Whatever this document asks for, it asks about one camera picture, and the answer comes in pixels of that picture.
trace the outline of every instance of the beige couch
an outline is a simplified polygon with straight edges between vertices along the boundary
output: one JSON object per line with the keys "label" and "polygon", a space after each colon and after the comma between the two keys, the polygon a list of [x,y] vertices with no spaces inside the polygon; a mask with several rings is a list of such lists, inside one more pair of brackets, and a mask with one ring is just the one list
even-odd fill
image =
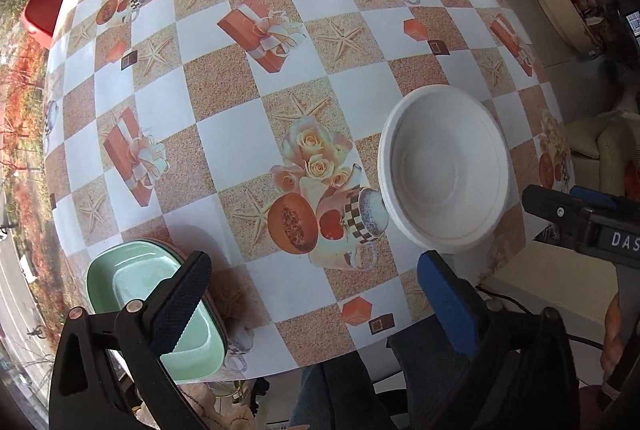
{"label": "beige couch", "polygon": [[625,168],[636,156],[636,140],[623,120],[583,118],[567,125],[578,186],[625,195]]}

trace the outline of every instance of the cable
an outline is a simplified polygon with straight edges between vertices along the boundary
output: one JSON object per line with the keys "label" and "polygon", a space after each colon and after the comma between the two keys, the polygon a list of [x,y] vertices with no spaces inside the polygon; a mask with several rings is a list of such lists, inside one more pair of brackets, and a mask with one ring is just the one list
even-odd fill
{"label": "cable", "polygon": [[[482,293],[484,293],[485,295],[489,295],[492,297],[496,297],[496,298],[501,298],[503,300],[506,300],[507,302],[511,302],[512,304],[514,304],[515,306],[517,306],[521,311],[526,312],[526,314],[528,315],[532,315],[533,313],[531,311],[529,311],[526,307],[524,307],[524,305],[522,305],[520,302],[518,302],[516,299],[511,298],[510,296],[507,295],[501,295],[500,293],[493,293],[491,291],[487,291],[486,289],[482,288],[481,286],[477,285],[476,289]],[[598,342],[594,342],[593,340],[590,340],[588,338],[583,338],[581,336],[574,336],[573,334],[569,334],[567,333],[566,335],[570,340],[573,340],[574,342],[578,342],[580,344],[585,344],[591,347],[594,347],[598,350],[602,350],[602,344],[599,344]]]}

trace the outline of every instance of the bowl rim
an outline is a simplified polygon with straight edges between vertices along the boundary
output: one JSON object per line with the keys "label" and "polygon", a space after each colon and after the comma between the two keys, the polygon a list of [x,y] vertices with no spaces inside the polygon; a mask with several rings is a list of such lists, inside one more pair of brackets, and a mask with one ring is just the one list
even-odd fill
{"label": "bowl rim", "polygon": [[[398,195],[391,185],[391,151],[395,143],[396,133],[404,114],[418,100],[423,99],[430,94],[449,93],[457,94],[462,98],[471,100],[478,107],[479,114],[487,120],[486,124],[489,129],[490,137],[494,141],[494,147],[498,158],[499,179],[498,179],[498,195],[489,216],[485,221],[469,235],[461,238],[437,238],[427,236],[423,230],[418,228],[405,214],[404,209]],[[378,146],[378,179],[380,182],[380,192],[389,216],[393,219],[398,228],[415,244],[427,248],[436,249],[443,252],[460,252],[469,250],[478,245],[482,240],[487,238],[495,229],[502,218],[506,203],[509,197],[509,155],[504,137],[489,111],[471,96],[468,92],[451,87],[449,85],[427,85],[409,92],[396,106],[386,118],[385,126],[380,135],[380,144]],[[477,235],[478,230],[482,229],[483,233]]]}

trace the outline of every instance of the floor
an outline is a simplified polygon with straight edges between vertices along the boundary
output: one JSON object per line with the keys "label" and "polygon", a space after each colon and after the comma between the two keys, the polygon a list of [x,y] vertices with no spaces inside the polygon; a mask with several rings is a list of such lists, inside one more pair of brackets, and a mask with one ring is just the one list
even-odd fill
{"label": "floor", "polygon": [[[619,97],[602,75],[602,58],[583,60],[558,36],[537,0],[507,0],[529,33],[551,80],[565,123],[610,110]],[[599,381],[596,373],[597,352],[577,347],[578,376],[588,383]],[[382,390],[402,388],[404,378],[398,362],[384,342],[360,350],[363,362],[374,382],[385,380]],[[294,370],[268,378],[271,389],[260,402],[258,428],[279,428],[295,406],[300,386],[300,371]]]}

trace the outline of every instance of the pink chair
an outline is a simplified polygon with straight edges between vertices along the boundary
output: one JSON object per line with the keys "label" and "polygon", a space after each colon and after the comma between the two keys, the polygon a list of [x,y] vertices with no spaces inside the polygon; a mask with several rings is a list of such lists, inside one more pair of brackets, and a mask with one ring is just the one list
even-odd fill
{"label": "pink chair", "polygon": [[45,49],[51,49],[53,29],[62,0],[29,0],[22,10],[22,23],[29,35]]}

